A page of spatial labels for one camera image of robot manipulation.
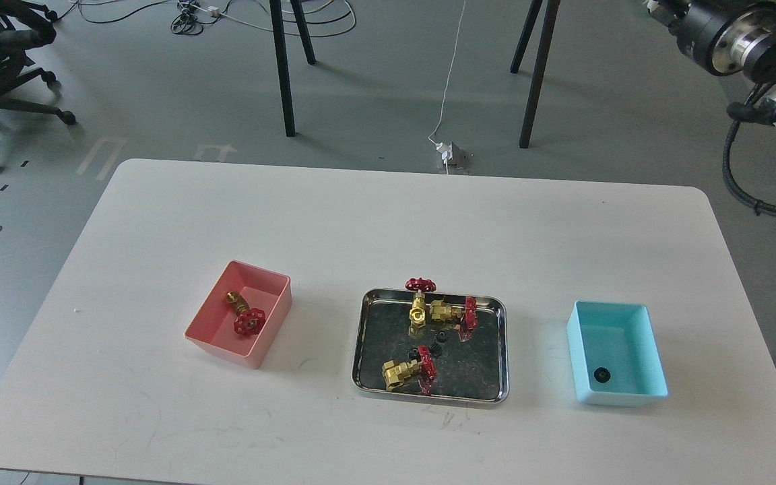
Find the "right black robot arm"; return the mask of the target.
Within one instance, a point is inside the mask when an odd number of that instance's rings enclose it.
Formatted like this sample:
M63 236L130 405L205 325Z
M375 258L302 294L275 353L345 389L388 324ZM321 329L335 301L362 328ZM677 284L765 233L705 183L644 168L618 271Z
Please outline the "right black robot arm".
M727 108L737 122L776 128L776 3L773 1L647 1L678 49L718 77L742 73L760 87Z

